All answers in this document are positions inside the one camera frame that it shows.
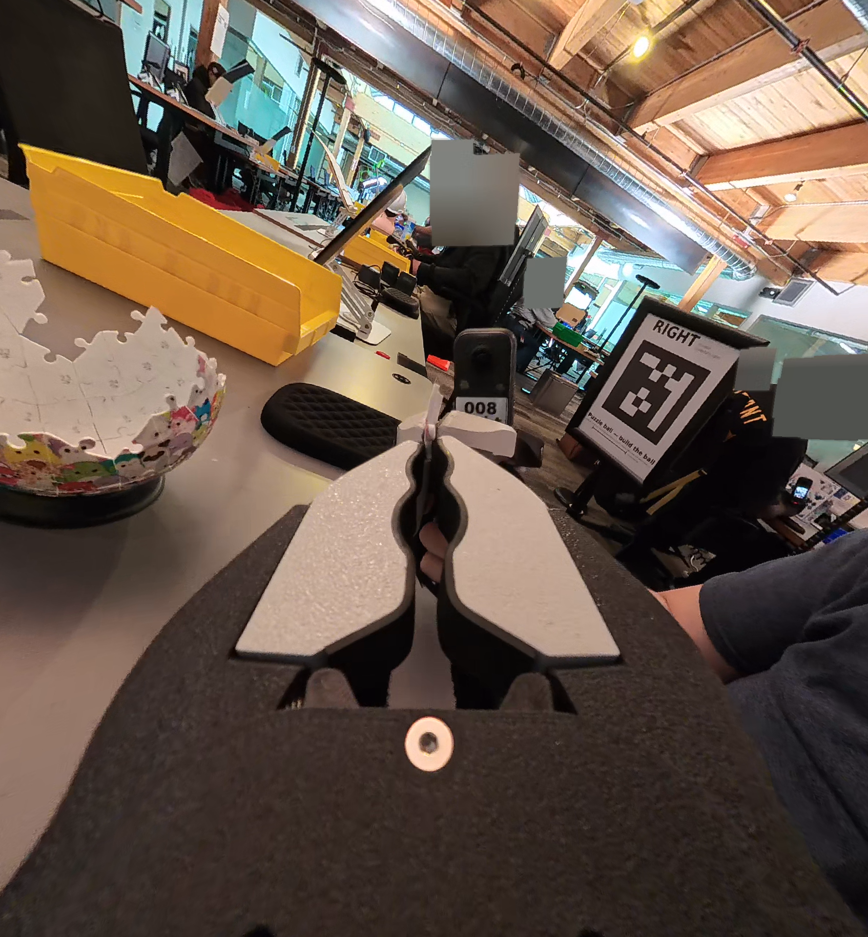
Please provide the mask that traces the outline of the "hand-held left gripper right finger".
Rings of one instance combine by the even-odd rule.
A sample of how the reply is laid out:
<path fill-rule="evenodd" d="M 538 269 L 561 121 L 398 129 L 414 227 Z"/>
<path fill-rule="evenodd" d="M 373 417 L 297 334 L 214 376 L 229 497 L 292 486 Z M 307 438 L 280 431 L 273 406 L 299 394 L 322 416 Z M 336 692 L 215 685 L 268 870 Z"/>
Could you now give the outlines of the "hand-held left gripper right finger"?
<path fill-rule="evenodd" d="M 619 647 L 542 499 L 460 439 L 439 439 L 438 454 L 450 606 L 539 666 L 617 662 Z"/>

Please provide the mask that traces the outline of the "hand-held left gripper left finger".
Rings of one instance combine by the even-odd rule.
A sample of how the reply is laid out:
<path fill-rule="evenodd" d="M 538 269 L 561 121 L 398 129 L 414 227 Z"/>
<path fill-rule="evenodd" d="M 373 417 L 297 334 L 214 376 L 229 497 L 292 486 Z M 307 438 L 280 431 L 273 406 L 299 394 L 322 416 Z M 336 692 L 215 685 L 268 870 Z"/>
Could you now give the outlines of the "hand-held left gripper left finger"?
<path fill-rule="evenodd" d="M 403 617 L 415 562 L 402 531 L 413 466 L 404 441 L 339 476 L 314 498 L 241 633 L 241 658 L 314 665 Z"/>

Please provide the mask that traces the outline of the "black round ball stand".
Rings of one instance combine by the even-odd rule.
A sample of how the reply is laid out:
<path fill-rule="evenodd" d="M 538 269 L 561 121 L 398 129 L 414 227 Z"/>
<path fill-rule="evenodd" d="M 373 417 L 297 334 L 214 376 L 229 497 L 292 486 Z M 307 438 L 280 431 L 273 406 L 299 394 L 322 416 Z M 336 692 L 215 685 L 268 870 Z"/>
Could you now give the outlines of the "black round ball stand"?
<path fill-rule="evenodd" d="M 51 497 L 0 486 L 0 521 L 45 530 L 77 530 L 121 521 L 155 503 L 163 476 L 120 490 Z"/>

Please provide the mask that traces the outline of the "half-built colourful puzzle ball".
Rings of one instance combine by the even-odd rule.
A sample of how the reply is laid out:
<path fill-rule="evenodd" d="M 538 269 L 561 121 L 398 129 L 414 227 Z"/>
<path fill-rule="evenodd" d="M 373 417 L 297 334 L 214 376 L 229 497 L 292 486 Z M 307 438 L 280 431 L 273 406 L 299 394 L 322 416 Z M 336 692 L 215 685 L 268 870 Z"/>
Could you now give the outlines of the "half-built colourful puzzle ball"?
<path fill-rule="evenodd" d="M 226 377 L 151 306 L 136 328 L 77 338 L 73 360 L 24 331 L 45 325 L 31 260 L 0 251 L 0 489 L 42 498 L 124 493 L 189 459 Z"/>

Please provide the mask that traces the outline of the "person's right hand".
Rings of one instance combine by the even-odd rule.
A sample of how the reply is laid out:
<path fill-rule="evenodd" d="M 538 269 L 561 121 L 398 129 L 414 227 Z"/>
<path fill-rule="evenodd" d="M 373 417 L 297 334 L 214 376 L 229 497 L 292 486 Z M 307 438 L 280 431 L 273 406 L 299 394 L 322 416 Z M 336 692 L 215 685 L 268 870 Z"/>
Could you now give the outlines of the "person's right hand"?
<path fill-rule="evenodd" d="M 419 531 L 422 556 L 418 563 L 419 573 L 434 584 L 440 584 L 448 542 L 435 521 L 427 522 Z"/>

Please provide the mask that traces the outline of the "black padded wrist rest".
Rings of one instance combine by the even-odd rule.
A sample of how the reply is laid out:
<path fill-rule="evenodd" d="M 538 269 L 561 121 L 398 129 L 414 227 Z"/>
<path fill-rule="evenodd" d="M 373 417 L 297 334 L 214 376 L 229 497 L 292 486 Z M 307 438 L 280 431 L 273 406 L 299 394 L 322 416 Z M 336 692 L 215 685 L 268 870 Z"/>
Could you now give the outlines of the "black padded wrist rest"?
<path fill-rule="evenodd" d="M 394 447 L 399 420 L 321 386 L 293 382 L 265 402 L 261 424 L 286 447 L 351 470 Z"/>

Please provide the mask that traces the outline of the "small yellow bin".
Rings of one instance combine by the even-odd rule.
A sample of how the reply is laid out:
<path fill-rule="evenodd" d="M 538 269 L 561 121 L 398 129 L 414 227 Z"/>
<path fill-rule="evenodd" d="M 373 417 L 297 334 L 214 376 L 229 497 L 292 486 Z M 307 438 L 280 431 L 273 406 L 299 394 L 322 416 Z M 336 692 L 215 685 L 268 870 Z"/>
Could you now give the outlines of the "small yellow bin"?
<path fill-rule="evenodd" d="M 343 257 L 360 264 L 381 268 L 384 263 L 392 264 L 399 271 L 409 273 L 411 260 L 393 249 L 379 231 L 370 229 L 368 235 L 361 234 L 348 242 Z"/>

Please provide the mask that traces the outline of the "black white marker sign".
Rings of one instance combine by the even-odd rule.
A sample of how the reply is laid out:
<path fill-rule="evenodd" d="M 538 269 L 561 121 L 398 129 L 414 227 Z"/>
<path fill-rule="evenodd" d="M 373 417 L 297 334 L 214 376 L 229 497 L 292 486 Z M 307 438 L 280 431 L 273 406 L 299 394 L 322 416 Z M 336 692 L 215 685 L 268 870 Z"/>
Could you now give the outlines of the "black white marker sign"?
<path fill-rule="evenodd" d="M 666 468 L 734 391 L 746 349 L 768 340 L 644 297 L 567 433 L 643 484 Z"/>

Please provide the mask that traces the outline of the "dark tablet on stand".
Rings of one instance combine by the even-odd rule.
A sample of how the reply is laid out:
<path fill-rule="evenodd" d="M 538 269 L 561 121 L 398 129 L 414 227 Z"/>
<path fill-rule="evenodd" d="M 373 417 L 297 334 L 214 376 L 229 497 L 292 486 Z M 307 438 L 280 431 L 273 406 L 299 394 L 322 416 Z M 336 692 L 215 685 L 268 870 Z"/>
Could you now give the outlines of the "dark tablet on stand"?
<path fill-rule="evenodd" d="M 398 201 L 404 193 L 404 186 L 413 182 L 421 171 L 425 170 L 428 165 L 429 155 L 430 148 L 428 147 L 392 183 L 380 191 L 370 203 L 352 216 L 347 226 L 344 226 L 327 244 L 313 251 L 309 259 L 314 264 L 326 267 L 328 270 L 338 261 L 347 261 L 349 264 L 355 264 L 356 270 L 359 271 L 365 263 L 344 257 L 345 250 L 350 244 L 362 238 L 372 224 L 394 202 Z M 370 345 L 376 344 L 376 341 L 372 338 L 373 330 L 376 328 L 374 325 L 375 307 L 358 290 L 355 283 L 346 277 L 343 277 L 342 282 L 339 316 L 355 331 L 357 338 Z"/>

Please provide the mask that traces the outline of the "yellow plastic bin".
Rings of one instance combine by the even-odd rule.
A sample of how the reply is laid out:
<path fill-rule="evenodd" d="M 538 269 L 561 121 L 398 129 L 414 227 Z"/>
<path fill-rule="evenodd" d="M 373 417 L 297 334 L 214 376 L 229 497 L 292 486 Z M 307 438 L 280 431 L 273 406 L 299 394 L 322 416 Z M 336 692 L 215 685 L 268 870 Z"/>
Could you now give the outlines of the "yellow plastic bin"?
<path fill-rule="evenodd" d="M 42 259 L 271 366 L 335 326 L 341 278 L 157 179 L 22 144 Z"/>

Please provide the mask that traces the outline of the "person's dark blue shirt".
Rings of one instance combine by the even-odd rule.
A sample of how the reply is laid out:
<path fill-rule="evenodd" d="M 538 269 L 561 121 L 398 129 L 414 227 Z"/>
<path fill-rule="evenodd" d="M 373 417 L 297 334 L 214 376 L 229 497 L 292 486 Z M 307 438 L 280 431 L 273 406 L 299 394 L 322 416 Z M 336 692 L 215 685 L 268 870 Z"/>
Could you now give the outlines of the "person's dark blue shirt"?
<path fill-rule="evenodd" d="M 699 606 L 780 802 L 868 931 L 868 529 L 712 578 Z"/>

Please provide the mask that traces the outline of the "black office chair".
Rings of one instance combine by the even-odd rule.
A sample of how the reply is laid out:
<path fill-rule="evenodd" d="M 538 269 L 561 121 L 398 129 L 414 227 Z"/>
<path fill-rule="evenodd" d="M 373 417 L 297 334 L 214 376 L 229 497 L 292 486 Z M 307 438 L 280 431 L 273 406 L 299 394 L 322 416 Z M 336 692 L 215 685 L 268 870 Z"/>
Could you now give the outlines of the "black office chair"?
<path fill-rule="evenodd" d="M 0 110 L 9 181 L 21 144 L 147 174 L 120 28 L 69 1 L 0 1 Z"/>

